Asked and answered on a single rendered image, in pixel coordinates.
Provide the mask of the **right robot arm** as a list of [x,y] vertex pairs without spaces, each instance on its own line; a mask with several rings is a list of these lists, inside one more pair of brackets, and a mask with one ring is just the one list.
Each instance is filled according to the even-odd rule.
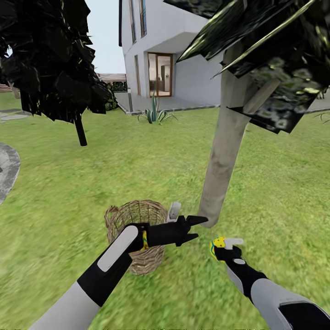
[[225,261],[231,282],[248,297],[271,330],[330,330],[330,316],[309,299],[276,284],[241,258],[241,238],[224,239],[216,247],[218,261]]

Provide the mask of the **wicker basket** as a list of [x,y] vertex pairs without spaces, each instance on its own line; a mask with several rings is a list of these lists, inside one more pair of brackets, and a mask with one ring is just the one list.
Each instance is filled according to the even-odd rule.
[[[153,225],[158,225],[158,220],[161,218],[161,223],[166,223],[166,219],[168,216],[168,210],[159,202],[155,202],[152,200],[133,200],[126,203],[124,206],[117,208],[116,206],[110,206],[108,210],[105,212],[105,225],[107,227],[107,237],[109,244],[111,244],[116,237],[122,232],[122,230],[126,226],[124,212],[127,209],[130,209],[131,206],[137,205],[140,207],[142,204],[150,206],[154,209],[154,221]],[[158,211],[160,210],[160,218],[158,216]],[[111,212],[115,212],[110,219],[108,214]],[[118,223],[116,222],[116,218],[120,219],[121,226],[118,227]],[[114,225],[114,227],[113,227]],[[114,233],[115,232],[115,233]],[[129,253],[129,256],[132,258],[132,264],[128,268],[130,272],[134,275],[148,275],[156,268],[162,264],[164,253],[165,253],[166,245],[158,245],[151,247],[149,250],[144,249],[137,252]]]

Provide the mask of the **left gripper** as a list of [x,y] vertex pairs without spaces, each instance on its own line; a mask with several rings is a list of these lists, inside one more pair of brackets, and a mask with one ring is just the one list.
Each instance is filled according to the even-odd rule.
[[191,226],[209,221],[207,217],[189,215],[186,220],[184,215],[177,217],[176,222],[159,223],[162,231],[162,245],[175,243],[177,247],[198,237],[197,233],[188,234]]

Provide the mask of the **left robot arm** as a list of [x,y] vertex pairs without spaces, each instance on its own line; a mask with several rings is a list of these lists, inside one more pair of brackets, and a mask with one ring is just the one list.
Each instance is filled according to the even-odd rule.
[[191,226],[209,221],[207,217],[178,217],[181,203],[170,206],[166,223],[132,222],[64,293],[64,295],[27,330],[88,330],[88,327],[132,264],[129,253],[143,248],[146,231],[149,248],[175,243],[177,247],[198,237],[188,234]]

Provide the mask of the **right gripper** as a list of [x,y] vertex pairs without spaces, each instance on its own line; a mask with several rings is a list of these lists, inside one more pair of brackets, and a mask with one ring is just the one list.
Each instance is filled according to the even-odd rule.
[[241,250],[236,246],[233,246],[232,250],[226,250],[224,247],[216,247],[215,255],[218,261],[225,261],[228,255],[235,255],[237,257],[241,257]]

